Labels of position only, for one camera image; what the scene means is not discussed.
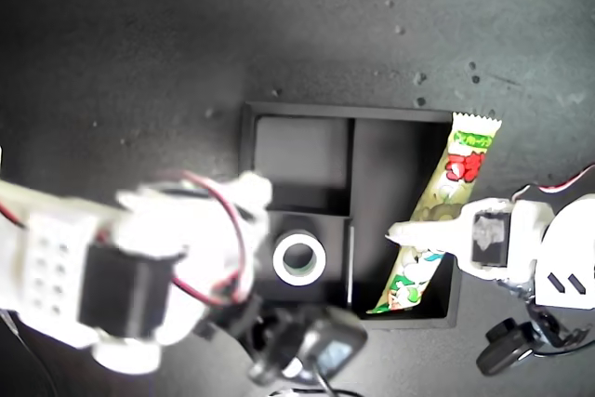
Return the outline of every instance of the table surface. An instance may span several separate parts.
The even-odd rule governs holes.
[[[418,107],[423,98],[428,109],[493,112],[503,126],[474,198],[560,182],[595,159],[595,0],[0,6],[3,177],[32,188],[111,203],[114,190],[164,167],[228,178],[246,100]],[[416,73],[427,75],[421,85]],[[522,319],[522,304],[465,276],[456,328],[373,332],[337,384],[366,397],[595,392],[595,350],[482,377],[474,363],[483,334],[508,315]],[[44,395],[18,342],[4,327],[0,335],[0,393]],[[248,359],[225,337],[189,337],[165,350],[154,376],[124,377],[87,352],[24,335],[60,396],[266,395],[250,386]]]

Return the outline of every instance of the green label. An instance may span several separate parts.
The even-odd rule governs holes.
[[[455,141],[471,148],[487,149],[492,144],[493,137],[489,135],[471,134],[470,132],[455,132]]]

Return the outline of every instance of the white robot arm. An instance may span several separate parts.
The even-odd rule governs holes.
[[[542,202],[485,199],[463,206],[454,220],[396,223],[388,237],[419,250],[451,253],[462,271],[496,281],[525,301],[529,322],[508,318],[486,333],[489,345],[477,365],[491,376],[530,357],[595,345],[583,342],[590,326],[568,330],[546,307],[595,308],[593,215],[595,194],[557,215]],[[541,351],[544,346],[549,351]]]
[[[522,286],[535,280],[535,303],[595,308],[595,194],[554,215],[541,202],[485,199],[458,218],[395,223],[388,237],[401,245],[448,252],[459,268],[484,280]]]
[[[118,192],[124,209],[0,181],[0,309],[114,371],[155,370],[223,283],[245,299],[268,233],[266,179],[181,179]]]
[[[124,374],[154,371],[162,346],[215,326],[246,350],[248,375],[262,386],[283,377],[328,388],[364,346],[349,311],[284,307],[252,293],[256,251],[269,232],[268,180],[248,172],[217,184],[182,172],[117,200],[123,209],[0,181],[0,317],[8,325],[6,310],[15,311]]]

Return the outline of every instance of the candy wrapper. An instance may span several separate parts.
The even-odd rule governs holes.
[[[471,196],[485,153],[500,124],[490,118],[453,113],[453,128],[443,156],[410,220],[458,217]],[[441,252],[402,246],[378,304],[368,313],[408,309],[419,304],[442,258]]]

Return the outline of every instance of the white cylinder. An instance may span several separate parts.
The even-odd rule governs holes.
[[[95,361],[129,375],[149,374],[161,363],[161,346],[135,339],[106,337],[92,348]]]
[[[312,250],[310,262],[302,268],[293,268],[284,261],[285,253],[292,246],[305,245]],[[310,285],[324,272],[326,253],[322,244],[305,231],[290,232],[279,239],[272,255],[272,267],[282,281],[295,286]]]

